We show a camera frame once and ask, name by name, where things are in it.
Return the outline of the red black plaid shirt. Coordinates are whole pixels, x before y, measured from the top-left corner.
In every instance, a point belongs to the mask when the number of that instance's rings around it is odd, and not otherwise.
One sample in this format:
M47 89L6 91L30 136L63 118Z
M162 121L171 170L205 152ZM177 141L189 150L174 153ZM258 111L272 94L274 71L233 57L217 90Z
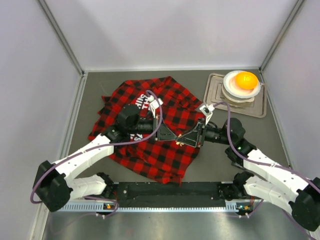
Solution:
M144 80L124 81L110 96L102 96L104 107L88 136L90 141L116 121L117 114L127 104L135 104L145 117L149 100L145 95L151 90L162 103L162 118L177 136L196 125L203 114L196 109L202 103L187 88L171 76ZM133 133L135 144L117 146L110 158L127 169L161 184L180 184L188 166L197 157L199 148L175 141L142 141L145 134Z

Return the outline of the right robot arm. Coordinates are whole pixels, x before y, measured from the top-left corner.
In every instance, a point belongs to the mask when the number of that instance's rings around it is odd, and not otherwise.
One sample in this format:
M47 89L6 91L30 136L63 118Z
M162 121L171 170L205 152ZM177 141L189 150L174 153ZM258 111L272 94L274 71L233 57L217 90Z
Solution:
M228 118L221 128L200 121L176 140L191 147L205 141L228 145L227 157L244 170L233 180L233 193L272 203L302 228L315 232L320 227L320 179L311 180L272 160L245 139L245 132L237 118Z

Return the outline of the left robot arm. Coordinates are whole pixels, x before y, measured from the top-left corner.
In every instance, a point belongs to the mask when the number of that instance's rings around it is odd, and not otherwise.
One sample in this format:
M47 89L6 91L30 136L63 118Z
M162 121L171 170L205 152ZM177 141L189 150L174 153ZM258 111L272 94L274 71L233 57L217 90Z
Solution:
M130 141L133 133L146 135L140 140L142 143L148 139L174 141L178 137L160 117L140 119L133 124L113 124L71 155L53 163L47 160L42 162L36 172L32 194L37 195L50 212L62 209L72 200L92 195L105 196L112 185L108 175L96 173L85 178L78 178L78 175L114 154L115 147L139 144L138 140Z

